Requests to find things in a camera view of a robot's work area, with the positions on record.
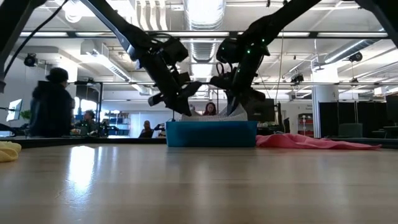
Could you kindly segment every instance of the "yellow cloth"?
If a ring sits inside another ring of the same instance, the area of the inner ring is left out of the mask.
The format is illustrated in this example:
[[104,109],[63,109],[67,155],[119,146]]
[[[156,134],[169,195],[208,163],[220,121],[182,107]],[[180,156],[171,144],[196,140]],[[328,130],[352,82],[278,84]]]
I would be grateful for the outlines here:
[[0,162],[16,161],[21,149],[20,144],[0,141]]

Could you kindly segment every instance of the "pink towel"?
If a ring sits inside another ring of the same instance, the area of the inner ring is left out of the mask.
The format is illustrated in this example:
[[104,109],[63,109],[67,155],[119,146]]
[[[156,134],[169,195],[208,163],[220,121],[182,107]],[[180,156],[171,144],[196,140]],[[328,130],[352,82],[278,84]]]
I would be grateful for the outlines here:
[[256,136],[257,147],[277,147],[289,149],[360,149],[376,150],[381,146],[368,146],[365,144],[345,141],[332,141],[329,139],[313,139],[300,134],[273,134],[270,136]]

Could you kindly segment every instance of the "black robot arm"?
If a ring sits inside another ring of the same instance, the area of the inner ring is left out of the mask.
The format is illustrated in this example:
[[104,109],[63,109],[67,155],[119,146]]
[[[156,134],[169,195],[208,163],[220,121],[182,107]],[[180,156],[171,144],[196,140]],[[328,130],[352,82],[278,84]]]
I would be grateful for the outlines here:
[[[4,0],[0,7],[1,20],[8,21],[11,18],[12,24],[16,25],[13,29],[9,28],[6,32],[2,32],[2,36],[7,40],[2,40],[0,45],[2,66],[0,92],[3,92],[5,86],[3,71],[6,59],[12,50],[10,46],[16,43],[33,10],[45,3],[44,0],[21,0],[21,4],[12,2],[13,0]],[[196,93],[201,83],[194,82],[182,88],[185,82],[189,81],[189,74],[179,74],[175,64],[188,57],[188,50],[183,44],[173,37],[168,37],[166,42],[156,40],[125,21],[105,0],[81,0],[81,2],[116,35],[131,60],[137,60],[140,67],[144,68],[155,82],[160,93],[150,97],[149,104],[153,106],[164,101],[166,107],[171,110],[190,116],[188,97]]]
[[[308,11],[321,0],[291,0],[277,12],[253,22],[236,39],[225,39],[218,48],[217,60],[222,63],[239,63],[238,67],[220,77],[213,77],[210,83],[225,89],[228,97],[228,114],[239,103],[243,105],[250,98],[265,99],[265,94],[253,90],[251,83],[263,56],[269,56],[267,45],[270,44],[285,26]],[[393,1],[356,0],[363,8],[371,11],[388,32],[389,37],[398,46],[398,14],[394,11]]]

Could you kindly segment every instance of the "computer monitor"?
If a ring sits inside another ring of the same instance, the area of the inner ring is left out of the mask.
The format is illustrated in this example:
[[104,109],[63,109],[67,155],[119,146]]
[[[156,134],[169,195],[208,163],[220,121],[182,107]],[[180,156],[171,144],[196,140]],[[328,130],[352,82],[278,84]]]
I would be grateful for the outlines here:
[[8,115],[7,115],[7,122],[8,121],[15,121],[19,119],[19,115],[21,113],[22,108],[22,99],[14,100],[10,102],[8,106]]
[[249,100],[244,108],[248,114],[249,121],[275,121],[274,99],[265,99],[264,101]]

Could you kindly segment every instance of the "blue bin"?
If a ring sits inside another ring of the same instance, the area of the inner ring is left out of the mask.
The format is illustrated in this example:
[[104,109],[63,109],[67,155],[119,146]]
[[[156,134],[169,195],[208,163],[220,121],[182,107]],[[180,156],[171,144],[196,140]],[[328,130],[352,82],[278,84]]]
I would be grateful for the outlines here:
[[168,147],[254,147],[255,121],[179,121],[166,123]]

